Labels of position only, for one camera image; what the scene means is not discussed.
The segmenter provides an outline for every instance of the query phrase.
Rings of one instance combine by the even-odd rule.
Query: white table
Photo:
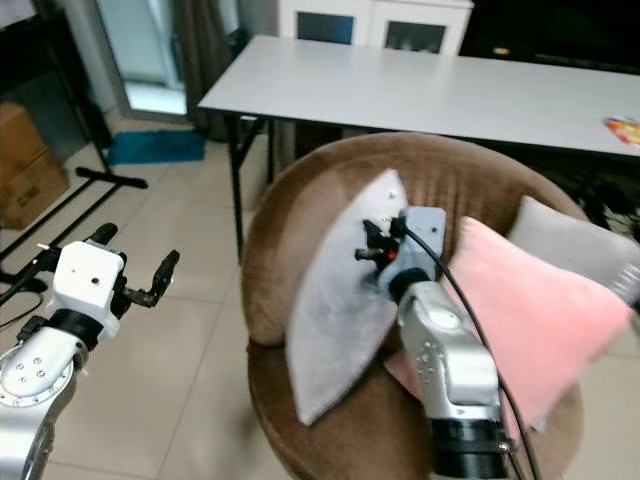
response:
[[[616,115],[640,120],[640,77],[566,67],[257,36],[200,107],[263,121],[640,156],[639,148],[623,144],[603,125]],[[239,168],[248,146],[237,148],[232,130],[240,249]]]

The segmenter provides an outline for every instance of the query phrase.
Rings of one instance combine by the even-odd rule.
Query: pink pillow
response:
[[[460,233],[449,268],[524,421],[536,425],[627,325],[632,311],[606,287],[529,255],[477,220],[464,217]],[[446,281],[445,286],[457,300]],[[407,352],[396,352],[385,366],[421,398]],[[508,423],[509,434],[518,438],[512,415]]]

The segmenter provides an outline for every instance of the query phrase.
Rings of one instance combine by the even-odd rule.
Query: cardboard box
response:
[[[3,183],[0,217],[7,228],[22,230],[69,187],[67,178],[45,150],[31,164]]]
[[[46,150],[27,111],[14,103],[1,104],[0,183],[10,182]]]

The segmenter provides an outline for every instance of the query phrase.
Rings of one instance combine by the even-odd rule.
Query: curtain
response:
[[[198,108],[198,102],[232,60],[218,0],[173,0],[173,9],[187,94],[187,118],[209,139],[225,141],[222,116]]]

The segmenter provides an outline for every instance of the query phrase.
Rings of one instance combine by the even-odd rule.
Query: gray pillow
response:
[[[372,281],[362,221],[384,231],[407,206],[395,170],[365,187],[324,237],[300,285],[287,327],[286,355],[298,419],[311,425],[360,378],[393,325],[396,305]]]
[[[509,240],[556,267],[590,278],[627,304],[640,298],[640,246],[523,197]]]

